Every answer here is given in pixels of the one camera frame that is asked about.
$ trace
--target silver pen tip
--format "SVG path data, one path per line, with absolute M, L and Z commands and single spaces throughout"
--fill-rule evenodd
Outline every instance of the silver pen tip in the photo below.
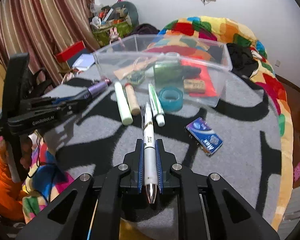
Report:
M 157 196 L 157 185 L 152 183 L 146 185 L 146 192 L 147 192 L 148 202 L 150 204 L 154 204 L 155 198 Z

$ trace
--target metal screw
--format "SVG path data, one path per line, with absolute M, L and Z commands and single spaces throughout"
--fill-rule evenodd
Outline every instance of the metal screw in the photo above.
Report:
M 175 163 L 172 165 L 172 168 L 175 170 L 175 171 L 179 171 L 182 169 L 182 165 L 179 164 L 179 163 Z
M 219 179 L 220 179 L 220 175 L 219 175 L 218 173 L 212 173 L 212 174 L 210 175 L 210 178 L 211 178 L 212 180 L 219 180 Z
M 87 180 L 89 180 L 89 179 L 90 179 L 90 175 L 87 174 L 87 173 L 82 174 L 82 175 L 80 176 L 80 180 L 81 180 L 81 181 L 87 181 Z
M 128 168 L 128 165 L 125 164 L 125 163 L 122 163 L 122 164 L 120 164 L 120 165 L 118 166 L 118 169 L 119 169 L 120 171 L 125 171 L 127 168 Z

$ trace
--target curtain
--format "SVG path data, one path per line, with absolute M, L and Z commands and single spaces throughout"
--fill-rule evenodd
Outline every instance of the curtain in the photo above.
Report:
M 0 64 L 9 55 L 30 53 L 29 68 L 35 73 L 45 67 L 55 84 L 62 77 L 55 55 L 77 41 L 87 49 L 100 48 L 90 30 L 90 3 L 94 0 L 1 0 Z

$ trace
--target red box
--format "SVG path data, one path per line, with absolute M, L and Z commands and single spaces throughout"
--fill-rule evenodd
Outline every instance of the red box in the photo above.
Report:
M 70 59 L 73 55 L 77 54 L 80 50 L 83 50 L 85 48 L 85 45 L 83 41 L 78 41 L 72 46 L 68 47 L 63 52 L 60 52 L 56 55 L 57 61 L 59 63 L 66 62 L 68 59 Z

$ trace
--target orange jacket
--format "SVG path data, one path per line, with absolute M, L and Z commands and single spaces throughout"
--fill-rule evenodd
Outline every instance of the orange jacket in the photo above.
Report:
M 12 181 L 9 167 L 1 157 L 4 154 L 0 152 L 0 215 L 14 221 L 24 220 L 22 198 L 27 194 L 21 191 L 22 182 Z

